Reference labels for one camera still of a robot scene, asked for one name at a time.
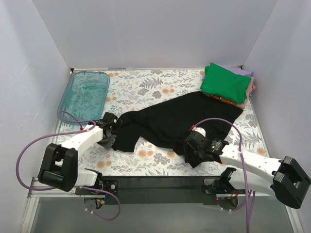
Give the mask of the black t-shirt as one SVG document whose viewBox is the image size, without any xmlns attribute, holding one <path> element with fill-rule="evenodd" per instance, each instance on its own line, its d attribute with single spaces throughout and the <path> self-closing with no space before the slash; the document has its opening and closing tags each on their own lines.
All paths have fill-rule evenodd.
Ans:
<svg viewBox="0 0 311 233">
<path fill-rule="evenodd" d="M 140 137 L 160 148 L 172 149 L 184 155 L 184 142 L 190 128 L 199 123 L 209 140 L 224 140 L 231 124 L 241 115 L 242 109 L 209 97 L 191 92 L 139 111 L 120 116 L 121 123 L 114 133 L 113 150 L 134 152 Z"/>
</svg>

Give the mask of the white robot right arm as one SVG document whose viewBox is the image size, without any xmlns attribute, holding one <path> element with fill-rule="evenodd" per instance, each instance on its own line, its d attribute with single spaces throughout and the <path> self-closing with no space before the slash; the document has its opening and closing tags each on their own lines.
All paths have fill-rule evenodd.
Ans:
<svg viewBox="0 0 311 233">
<path fill-rule="evenodd" d="M 249 190 L 276 197 L 294 209 L 301 208 L 311 180 L 292 157 L 263 157 L 240 152 L 237 146 L 220 139 L 209 140 L 199 132 L 191 132 L 184 142 L 185 161 L 192 167 L 202 162 L 227 166 L 212 182 L 204 185 L 208 194 L 229 194 Z"/>
</svg>

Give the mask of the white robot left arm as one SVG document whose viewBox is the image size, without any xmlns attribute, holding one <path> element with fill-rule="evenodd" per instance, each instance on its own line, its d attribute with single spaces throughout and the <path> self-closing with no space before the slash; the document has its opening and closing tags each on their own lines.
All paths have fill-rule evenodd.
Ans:
<svg viewBox="0 0 311 233">
<path fill-rule="evenodd" d="M 104 187 L 103 181 L 99 179 L 101 173 L 79 169 L 78 159 L 95 144 L 111 148 L 116 140 L 114 133 L 121 125 L 121 119 L 106 112 L 102 119 L 89 121 L 71 139 L 61 144 L 49 144 L 44 153 L 38 181 L 66 192 L 74 187 L 86 186 L 92 194 L 99 194 Z"/>
</svg>

